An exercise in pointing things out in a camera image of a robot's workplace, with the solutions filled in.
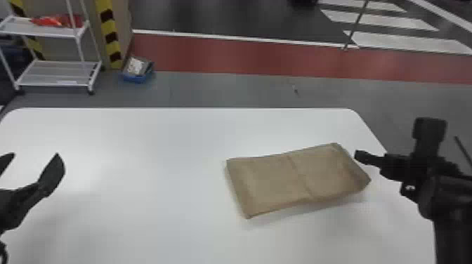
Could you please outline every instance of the brown paper bag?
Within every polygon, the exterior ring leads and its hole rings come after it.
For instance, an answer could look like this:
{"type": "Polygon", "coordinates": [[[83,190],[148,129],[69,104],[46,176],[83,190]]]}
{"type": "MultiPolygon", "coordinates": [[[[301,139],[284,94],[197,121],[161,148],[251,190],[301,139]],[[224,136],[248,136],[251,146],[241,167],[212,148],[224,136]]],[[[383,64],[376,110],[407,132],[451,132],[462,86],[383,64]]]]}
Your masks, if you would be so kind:
{"type": "Polygon", "coordinates": [[[227,160],[246,218],[360,192],[369,176],[336,143],[266,157],[227,160]]]}

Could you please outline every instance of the concrete floor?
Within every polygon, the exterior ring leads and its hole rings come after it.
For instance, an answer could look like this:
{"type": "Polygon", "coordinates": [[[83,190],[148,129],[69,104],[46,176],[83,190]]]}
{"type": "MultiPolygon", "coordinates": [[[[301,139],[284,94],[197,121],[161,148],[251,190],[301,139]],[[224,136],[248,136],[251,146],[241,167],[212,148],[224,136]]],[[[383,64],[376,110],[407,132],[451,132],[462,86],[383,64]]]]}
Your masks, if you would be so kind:
{"type": "Polygon", "coordinates": [[[449,122],[441,154],[472,173],[452,139],[459,136],[472,151],[472,89],[466,85],[182,72],[156,72],[138,85],[104,72],[95,96],[85,90],[30,91],[35,92],[17,97],[3,114],[21,107],[347,107],[389,152],[403,154],[413,148],[414,119],[437,117],[449,122]]]}

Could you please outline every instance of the blue crate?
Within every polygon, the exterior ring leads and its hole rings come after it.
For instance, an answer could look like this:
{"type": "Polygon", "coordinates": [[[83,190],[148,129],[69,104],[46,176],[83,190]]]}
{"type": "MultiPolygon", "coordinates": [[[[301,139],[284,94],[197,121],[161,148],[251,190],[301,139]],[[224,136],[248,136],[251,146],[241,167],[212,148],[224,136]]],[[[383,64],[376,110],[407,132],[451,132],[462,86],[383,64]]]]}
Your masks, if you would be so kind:
{"type": "Polygon", "coordinates": [[[149,79],[149,77],[152,75],[153,72],[154,72],[153,67],[150,67],[149,70],[146,72],[146,74],[141,75],[141,76],[125,74],[123,72],[122,72],[122,76],[123,76],[124,81],[133,82],[135,84],[142,84],[147,79],[149,79]]]}

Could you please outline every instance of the metal pole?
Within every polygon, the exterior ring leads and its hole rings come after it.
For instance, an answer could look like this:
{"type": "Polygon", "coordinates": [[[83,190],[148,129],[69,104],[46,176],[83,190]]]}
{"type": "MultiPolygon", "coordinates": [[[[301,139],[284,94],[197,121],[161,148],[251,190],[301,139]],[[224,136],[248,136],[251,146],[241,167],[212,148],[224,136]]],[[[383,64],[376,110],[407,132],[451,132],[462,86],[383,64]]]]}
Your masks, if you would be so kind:
{"type": "Polygon", "coordinates": [[[15,87],[15,90],[19,91],[20,87],[15,82],[15,77],[13,76],[13,73],[11,72],[10,65],[8,64],[8,61],[6,61],[4,52],[1,50],[1,47],[0,47],[0,59],[1,59],[1,62],[4,64],[6,73],[8,74],[8,77],[10,78],[11,83],[15,87]]]}
{"type": "MultiPolygon", "coordinates": [[[[87,7],[85,6],[84,0],[80,0],[80,4],[82,5],[82,10],[84,12],[85,19],[88,21],[88,23],[90,23],[89,12],[87,12],[87,7]]],[[[100,51],[98,51],[97,40],[95,39],[95,36],[93,35],[93,28],[91,24],[88,25],[88,30],[90,30],[90,35],[92,36],[93,46],[95,47],[95,52],[97,54],[97,60],[101,60],[100,51]]]]}
{"type": "Polygon", "coordinates": [[[369,4],[369,2],[370,2],[370,0],[365,0],[364,6],[362,6],[362,9],[360,10],[359,16],[358,16],[357,20],[355,21],[352,30],[350,31],[349,39],[347,40],[346,45],[344,45],[344,47],[342,48],[343,51],[348,50],[349,42],[353,39],[355,31],[358,30],[358,25],[359,25],[360,19],[362,18],[365,11],[367,10],[367,5],[369,4]]]}
{"type": "Polygon", "coordinates": [[[77,38],[77,26],[75,25],[74,13],[72,11],[72,6],[70,5],[70,0],[65,0],[65,3],[67,4],[67,10],[69,11],[69,18],[72,29],[74,30],[74,36],[77,38]]]}
{"type": "Polygon", "coordinates": [[[85,66],[85,57],[84,57],[84,52],[82,51],[82,44],[80,42],[80,36],[77,35],[77,25],[75,24],[75,18],[74,18],[74,13],[72,11],[72,6],[70,4],[70,0],[65,0],[65,3],[67,4],[67,10],[69,11],[69,18],[70,18],[70,23],[72,25],[72,29],[74,30],[74,36],[75,36],[75,43],[77,44],[77,50],[79,51],[79,56],[82,64],[82,69],[84,70],[84,77],[89,77],[89,72],[87,71],[87,68],[85,66]]]}

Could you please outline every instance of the white wire shelf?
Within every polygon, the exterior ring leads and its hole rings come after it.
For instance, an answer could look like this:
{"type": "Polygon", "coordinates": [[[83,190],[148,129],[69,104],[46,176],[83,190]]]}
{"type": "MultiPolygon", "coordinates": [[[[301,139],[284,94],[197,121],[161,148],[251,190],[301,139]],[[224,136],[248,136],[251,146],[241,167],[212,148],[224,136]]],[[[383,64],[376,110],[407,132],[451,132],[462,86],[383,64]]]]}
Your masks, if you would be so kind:
{"type": "Polygon", "coordinates": [[[84,25],[76,28],[75,31],[68,27],[42,27],[33,24],[30,18],[10,15],[0,23],[0,34],[76,39],[84,35],[89,25],[90,22],[86,20],[84,25]]]}
{"type": "Polygon", "coordinates": [[[101,61],[60,62],[33,60],[15,84],[19,86],[89,87],[95,82],[101,66],[101,61]]]}

